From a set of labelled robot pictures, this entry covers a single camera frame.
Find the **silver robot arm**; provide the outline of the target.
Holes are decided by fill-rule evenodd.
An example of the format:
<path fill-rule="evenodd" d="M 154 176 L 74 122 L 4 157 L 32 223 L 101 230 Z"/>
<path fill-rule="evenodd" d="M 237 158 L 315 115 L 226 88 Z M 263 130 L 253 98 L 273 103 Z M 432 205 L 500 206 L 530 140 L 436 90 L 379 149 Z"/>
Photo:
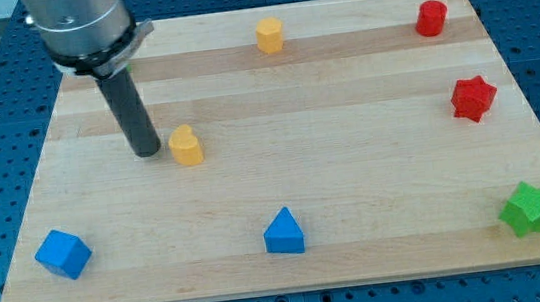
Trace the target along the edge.
<path fill-rule="evenodd" d="M 122 71 L 153 32 L 123 0 L 21 0 L 56 67 L 68 75 L 108 79 Z"/>

